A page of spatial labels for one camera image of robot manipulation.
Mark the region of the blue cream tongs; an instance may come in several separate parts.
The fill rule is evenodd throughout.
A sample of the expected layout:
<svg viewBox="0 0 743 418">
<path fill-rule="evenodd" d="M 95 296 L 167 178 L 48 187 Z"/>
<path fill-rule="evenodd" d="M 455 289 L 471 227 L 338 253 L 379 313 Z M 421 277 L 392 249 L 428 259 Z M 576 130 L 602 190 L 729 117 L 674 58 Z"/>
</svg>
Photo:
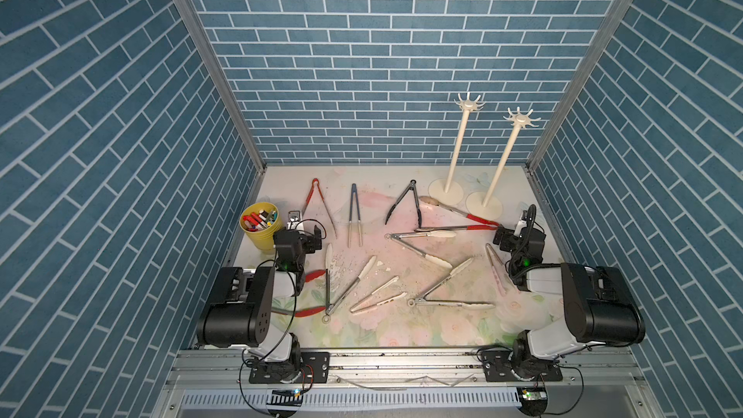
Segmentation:
<svg viewBox="0 0 743 418">
<path fill-rule="evenodd" d="M 349 213 L 348 213 L 348 247 L 351 246 L 352 235 L 356 233 L 360 247 L 364 245 L 363 224 L 361 220 L 361 208 L 358 188 L 355 183 L 351 184 Z"/>
</svg>

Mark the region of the steel tongs cream tips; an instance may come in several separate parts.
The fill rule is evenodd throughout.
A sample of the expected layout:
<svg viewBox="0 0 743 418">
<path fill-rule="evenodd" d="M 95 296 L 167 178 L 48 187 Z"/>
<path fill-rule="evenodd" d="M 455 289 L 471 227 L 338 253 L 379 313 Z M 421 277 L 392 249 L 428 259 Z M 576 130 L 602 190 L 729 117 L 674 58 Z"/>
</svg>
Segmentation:
<svg viewBox="0 0 743 418">
<path fill-rule="evenodd" d="M 387 240 L 393 241 L 401 245 L 402 247 L 408 249 L 408 251 L 415 253 L 415 255 L 419 255 L 419 257 L 422 257 L 422 259 L 425 259 L 429 261 L 430 263 L 433 263 L 445 269 L 452 269 L 453 266 L 450 262 L 448 262 L 445 259 L 442 259 L 441 257 L 437 257 L 436 255 L 432 255 L 428 253 L 427 251 L 419 249 L 418 247 L 409 243 L 409 240 L 413 238 L 422 238 L 422 237 L 450 239 L 450 238 L 455 238 L 456 236 L 457 234 L 453 230 L 429 230 L 429 231 L 421 231 L 421 232 L 416 231 L 416 232 L 410 232 L 410 233 L 388 233 L 385 235 L 385 238 Z"/>
</svg>

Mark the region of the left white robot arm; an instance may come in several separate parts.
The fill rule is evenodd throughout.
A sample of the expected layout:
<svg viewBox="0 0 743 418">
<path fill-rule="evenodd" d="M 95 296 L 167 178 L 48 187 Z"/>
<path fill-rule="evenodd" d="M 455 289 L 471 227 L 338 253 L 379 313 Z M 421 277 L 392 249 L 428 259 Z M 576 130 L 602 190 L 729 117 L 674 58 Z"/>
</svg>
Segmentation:
<svg viewBox="0 0 743 418">
<path fill-rule="evenodd" d="M 275 297 L 292 299 L 289 319 L 299 317 L 298 298 L 307 281 L 306 257 L 322 248 L 323 231 L 282 228 L 274 236 L 274 259 L 256 269 L 219 271 L 197 322 L 197 343 L 211 348 L 240 348 L 241 366 L 251 384 L 310 382 L 317 358 L 305 359 L 288 327 L 272 324 L 279 310 Z"/>
</svg>

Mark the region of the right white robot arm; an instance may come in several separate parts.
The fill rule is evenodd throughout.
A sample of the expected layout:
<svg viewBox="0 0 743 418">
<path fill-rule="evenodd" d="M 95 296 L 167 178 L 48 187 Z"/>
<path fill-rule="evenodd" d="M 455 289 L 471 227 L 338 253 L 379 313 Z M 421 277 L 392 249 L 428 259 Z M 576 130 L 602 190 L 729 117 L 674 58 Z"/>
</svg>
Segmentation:
<svg viewBox="0 0 743 418">
<path fill-rule="evenodd" d="M 624 348 L 640 343 L 645 323 L 621 271 L 607 266 L 545 263 L 546 234 L 524 226 L 501 226 L 493 243 L 510 255 L 504 269 L 521 292 L 555 295 L 563 315 L 545 327 L 518 334 L 508 364 L 516 377 L 537 379 L 568 354 L 596 346 Z"/>
</svg>

